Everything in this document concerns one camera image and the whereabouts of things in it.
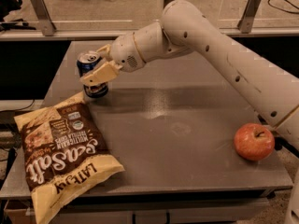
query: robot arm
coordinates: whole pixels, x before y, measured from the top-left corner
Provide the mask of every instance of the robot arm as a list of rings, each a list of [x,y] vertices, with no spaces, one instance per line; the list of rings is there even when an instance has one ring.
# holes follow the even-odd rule
[[[299,150],[299,79],[221,34],[194,5],[183,0],[168,4],[161,23],[122,35],[99,50],[105,59],[81,82],[87,86],[104,83],[120,70],[133,72],[152,60],[193,50],[202,54],[280,136]],[[299,223],[298,196],[295,187],[286,224]]]

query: desk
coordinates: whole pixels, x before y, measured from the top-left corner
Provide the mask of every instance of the desk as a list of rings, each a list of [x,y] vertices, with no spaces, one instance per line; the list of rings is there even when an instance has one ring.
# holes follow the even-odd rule
[[[77,55],[109,42],[73,41],[44,105],[81,91]],[[235,131],[258,122],[257,114],[201,55],[151,62],[108,86],[105,97],[86,100],[126,171],[73,201],[53,223],[86,219],[85,212],[92,212],[89,223],[131,223],[133,214],[163,223],[165,213],[174,223],[235,221],[262,211],[273,190],[292,187],[276,152],[259,162],[235,153]],[[22,150],[0,198],[30,199]]]

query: snack bag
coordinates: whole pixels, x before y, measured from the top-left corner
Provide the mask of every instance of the snack bag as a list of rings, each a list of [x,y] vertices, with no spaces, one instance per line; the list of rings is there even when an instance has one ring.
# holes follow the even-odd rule
[[[37,224],[48,224],[72,200],[123,166],[107,150],[83,92],[15,117]]]

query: black chair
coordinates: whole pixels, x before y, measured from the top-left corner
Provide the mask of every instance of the black chair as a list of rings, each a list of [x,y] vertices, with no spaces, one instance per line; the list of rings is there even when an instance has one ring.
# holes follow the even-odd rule
[[[9,14],[10,11],[20,10],[22,5],[22,0],[0,0],[0,31],[10,30],[10,29],[26,29],[35,30],[35,27],[29,26],[27,21],[23,19],[17,19],[14,21],[5,21],[4,17]]]

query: wire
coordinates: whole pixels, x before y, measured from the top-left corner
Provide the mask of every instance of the wire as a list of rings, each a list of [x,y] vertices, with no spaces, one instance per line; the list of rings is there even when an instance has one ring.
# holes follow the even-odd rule
[[[295,4],[293,4],[292,2],[290,2],[289,0],[282,0],[282,1],[284,1],[284,2],[286,2],[286,3],[288,3],[288,4],[290,4],[292,7],[295,7],[297,10],[299,10],[299,7],[296,6]],[[286,9],[281,8],[281,7],[276,7],[276,6],[272,5],[272,4],[271,4],[271,0],[268,0],[268,5],[269,5],[270,7],[273,7],[273,8],[275,8],[275,9],[278,9],[278,10],[280,10],[280,11],[284,11],[284,12],[287,12],[287,13],[298,14],[298,15],[299,15],[299,12],[286,10]]]
[[[5,124],[5,126],[12,132],[12,133],[17,133],[18,129],[15,128],[13,125],[11,125],[10,123]]]
[[[18,109],[5,109],[5,110],[0,110],[0,113],[3,113],[3,112],[13,112],[13,111],[21,111],[21,110],[24,110],[26,108],[29,108],[31,107],[34,103],[35,103],[35,99],[32,101],[31,104],[29,104],[28,106],[24,107],[24,108],[18,108]]]
[[[3,147],[0,147],[0,149],[4,150],[5,152],[9,152],[9,150],[6,150],[6,149],[3,148]]]

